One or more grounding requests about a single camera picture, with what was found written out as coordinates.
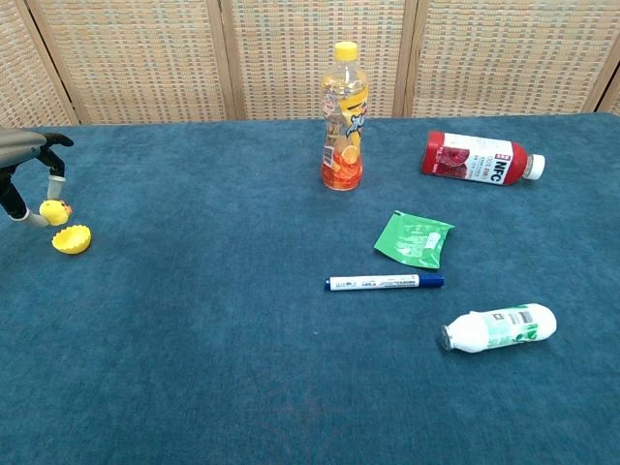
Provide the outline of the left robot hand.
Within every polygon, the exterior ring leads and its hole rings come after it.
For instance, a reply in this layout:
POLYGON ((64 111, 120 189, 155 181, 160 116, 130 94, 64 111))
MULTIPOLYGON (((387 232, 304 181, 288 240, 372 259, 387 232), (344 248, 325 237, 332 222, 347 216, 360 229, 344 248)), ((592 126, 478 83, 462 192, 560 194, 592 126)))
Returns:
POLYGON ((51 150, 54 145, 73 146, 74 142, 60 133, 38 133, 22 129, 1 129, 1 206, 19 223, 44 228, 66 223, 72 209, 61 200, 66 183, 65 164, 51 150), (12 176, 22 163, 37 159, 49 168, 46 201, 57 204, 65 218, 55 218, 49 210, 33 212, 13 184, 12 176))

